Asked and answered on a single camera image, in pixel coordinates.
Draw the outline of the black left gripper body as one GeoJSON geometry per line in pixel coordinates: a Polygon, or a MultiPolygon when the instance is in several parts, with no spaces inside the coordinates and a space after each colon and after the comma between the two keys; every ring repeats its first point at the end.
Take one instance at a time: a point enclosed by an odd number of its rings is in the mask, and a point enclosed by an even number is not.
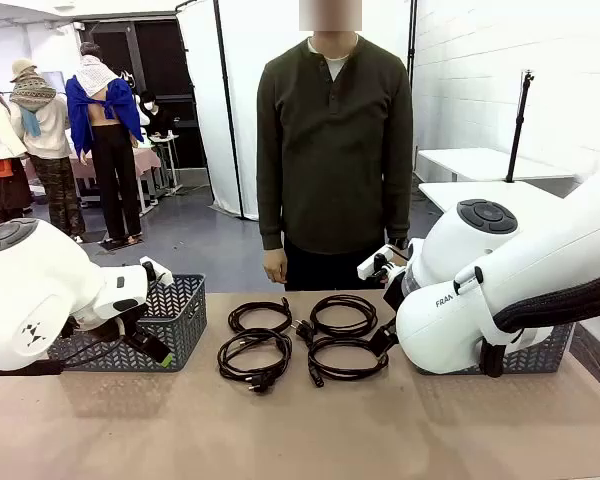
{"type": "Polygon", "coordinates": [[[112,322],[117,339],[135,350],[145,350],[150,344],[148,333],[138,325],[139,317],[134,313],[116,316],[112,322]]]}

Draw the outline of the person's right hand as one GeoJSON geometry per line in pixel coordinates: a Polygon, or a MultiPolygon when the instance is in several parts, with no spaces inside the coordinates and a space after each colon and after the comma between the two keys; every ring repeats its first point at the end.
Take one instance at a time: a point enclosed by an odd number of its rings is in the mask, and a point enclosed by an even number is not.
{"type": "Polygon", "coordinates": [[[282,248],[264,251],[263,269],[272,283],[286,283],[287,265],[287,257],[282,248]]]}

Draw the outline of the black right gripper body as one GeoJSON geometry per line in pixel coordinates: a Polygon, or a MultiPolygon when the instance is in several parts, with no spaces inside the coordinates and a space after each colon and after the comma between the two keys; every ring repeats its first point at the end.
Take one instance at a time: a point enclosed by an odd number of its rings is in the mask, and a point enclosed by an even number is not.
{"type": "Polygon", "coordinates": [[[404,272],[397,274],[390,282],[387,283],[387,287],[383,295],[383,300],[394,312],[398,312],[400,305],[405,299],[405,294],[403,293],[402,289],[404,277],[404,272]]]}

